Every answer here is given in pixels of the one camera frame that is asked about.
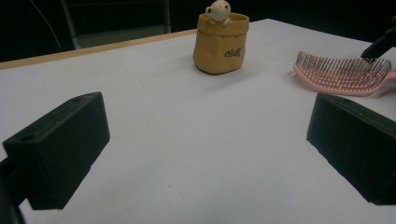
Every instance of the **wooden table edge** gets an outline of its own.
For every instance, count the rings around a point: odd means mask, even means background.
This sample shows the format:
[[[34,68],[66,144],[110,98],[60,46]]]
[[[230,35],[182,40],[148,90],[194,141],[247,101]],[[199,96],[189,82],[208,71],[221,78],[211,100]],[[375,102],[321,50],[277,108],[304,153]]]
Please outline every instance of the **wooden table edge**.
[[[134,40],[128,40],[128,41],[122,41],[122,42],[118,42],[118,43],[112,43],[112,44],[91,47],[91,48],[86,48],[86,49],[74,49],[74,50],[64,51],[64,52],[60,52],[60,53],[48,54],[48,55],[37,56],[37,57],[26,58],[26,59],[19,59],[19,60],[0,63],[0,70],[14,68],[14,67],[20,67],[20,66],[25,66],[25,65],[31,65],[31,64],[36,64],[36,63],[53,62],[53,61],[58,61],[61,59],[66,59],[66,58],[72,58],[72,57],[77,57],[77,56],[81,56],[81,55],[86,55],[86,54],[91,54],[91,53],[96,53],[96,52],[101,52],[101,51],[106,51],[106,50],[111,50],[111,49],[120,49],[120,48],[130,47],[130,46],[134,46],[134,45],[146,44],[146,43],[150,43],[150,42],[161,41],[161,40],[175,38],[175,37],[179,37],[179,36],[183,36],[183,35],[193,35],[193,34],[196,34],[196,29],[175,32],[175,33],[165,34],[165,35],[155,35],[155,36],[139,38],[139,39],[134,39]]]

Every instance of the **hairbrush bristles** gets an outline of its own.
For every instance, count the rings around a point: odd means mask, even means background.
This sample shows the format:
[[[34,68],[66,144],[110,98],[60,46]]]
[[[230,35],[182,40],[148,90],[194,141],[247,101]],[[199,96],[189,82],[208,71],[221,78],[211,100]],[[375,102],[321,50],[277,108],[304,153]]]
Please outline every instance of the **hairbrush bristles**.
[[[293,67],[310,89],[341,95],[369,95],[385,81],[396,79],[385,59],[331,59],[300,51]]]

